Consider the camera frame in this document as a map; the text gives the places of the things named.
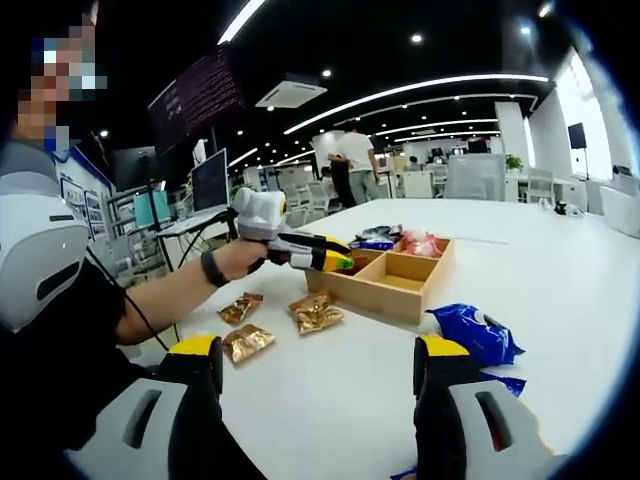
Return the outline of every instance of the black ceiling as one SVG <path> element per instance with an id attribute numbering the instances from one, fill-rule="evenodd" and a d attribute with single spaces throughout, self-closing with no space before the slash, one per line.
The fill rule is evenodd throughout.
<path id="1" fill-rule="evenodd" d="M 108 76 L 108 90 L 98 95 L 94 127 L 109 130 L 104 142 L 108 149 L 150 145 L 153 135 L 147 105 L 177 75 L 216 48 L 245 0 L 104 2 L 97 56 Z M 419 81 L 500 72 L 552 77 L 567 51 L 569 36 L 554 16 L 537 17 L 540 5 L 532 0 L 267 0 L 227 47 L 246 106 L 240 114 L 214 125 L 219 146 L 228 148 L 230 160 L 258 147 L 258 153 L 247 159 L 255 165 L 258 157 L 264 163 L 271 158 L 281 160 L 285 153 L 300 153 L 320 128 L 330 129 L 347 118 L 402 103 L 500 92 L 543 98 L 551 88 L 548 84 L 483 81 L 443 85 L 389 96 L 289 136 L 282 133 L 349 101 Z M 525 23 L 532 27 L 528 37 L 520 33 Z M 409 40 L 416 32 L 424 36 L 421 45 Z M 322 80 L 329 91 L 308 104 L 274 112 L 253 106 L 285 73 L 320 78 L 325 68 L 333 72 L 331 78 Z M 463 99 L 398 108 L 363 117 L 361 130 L 375 133 L 383 130 L 383 123 L 391 129 L 492 118 L 494 101 Z M 519 101 L 528 112 L 532 101 Z M 446 128 L 446 132 L 460 130 Z M 238 130 L 244 134 L 238 136 Z M 400 136 L 392 135 L 390 142 Z"/>

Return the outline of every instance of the black wristband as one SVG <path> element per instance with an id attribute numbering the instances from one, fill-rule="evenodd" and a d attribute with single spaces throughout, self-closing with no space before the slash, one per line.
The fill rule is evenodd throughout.
<path id="1" fill-rule="evenodd" d="M 215 285 L 220 288 L 229 283 L 229 280 L 224 276 L 224 273 L 222 273 L 220 268 L 218 268 L 218 264 L 216 263 L 215 258 L 213 258 L 213 252 L 204 252 L 200 255 L 200 264 L 202 265 L 202 270 L 211 285 Z"/>

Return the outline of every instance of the blue snack bag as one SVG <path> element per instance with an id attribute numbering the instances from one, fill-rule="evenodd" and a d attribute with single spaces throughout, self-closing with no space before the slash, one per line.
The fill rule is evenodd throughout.
<path id="1" fill-rule="evenodd" d="M 481 367 L 513 365 L 515 356 L 524 353 L 508 328 L 474 306 L 456 303 L 427 312 L 438 320 L 444 338 L 466 348 Z"/>
<path id="2" fill-rule="evenodd" d="M 524 390 L 524 386 L 527 384 L 526 380 L 522 380 L 520 378 L 497 377 L 485 372 L 482 372 L 482 374 L 487 377 L 487 380 L 498 380 L 499 382 L 504 383 L 505 387 L 507 387 L 514 397 L 519 397 L 522 390 Z"/>

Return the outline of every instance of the gold snack packet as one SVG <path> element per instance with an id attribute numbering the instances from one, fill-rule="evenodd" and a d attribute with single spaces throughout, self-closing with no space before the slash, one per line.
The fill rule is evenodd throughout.
<path id="1" fill-rule="evenodd" d="M 229 325 L 239 325 L 262 303 L 262 295 L 245 292 L 238 300 L 218 312 Z"/>
<path id="2" fill-rule="evenodd" d="M 276 340 L 272 334 L 248 324 L 234 330 L 222 341 L 222 349 L 234 363 L 240 363 Z"/>
<path id="3" fill-rule="evenodd" d="M 324 330 L 342 321 L 344 314 L 332 305 L 331 295 L 323 290 L 289 305 L 298 322 L 298 333 L 305 335 Z"/>

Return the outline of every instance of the hand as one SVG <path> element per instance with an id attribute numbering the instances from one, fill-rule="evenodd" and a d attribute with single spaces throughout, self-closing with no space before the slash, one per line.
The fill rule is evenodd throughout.
<path id="1" fill-rule="evenodd" d="M 213 252 L 216 265 L 229 281 L 246 276 L 254 263 L 266 257 L 266 245 L 241 239 L 227 243 Z"/>

